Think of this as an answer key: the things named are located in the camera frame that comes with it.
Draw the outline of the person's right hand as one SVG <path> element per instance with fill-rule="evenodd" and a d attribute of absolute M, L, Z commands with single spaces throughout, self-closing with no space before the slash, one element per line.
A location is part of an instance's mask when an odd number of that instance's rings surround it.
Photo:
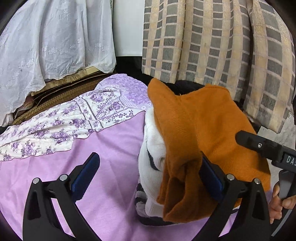
<path fill-rule="evenodd" d="M 271 201 L 268 205 L 269 209 L 269 221 L 270 224 L 273 224 L 274 220 L 280 220 L 282 218 L 282 209 L 293 209 L 296 203 L 296 196 L 288 197 L 284 200 L 281 200 L 278 196 L 280 192 L 280 185 L 277 182 L 273 187 L 273 194 Z"/>

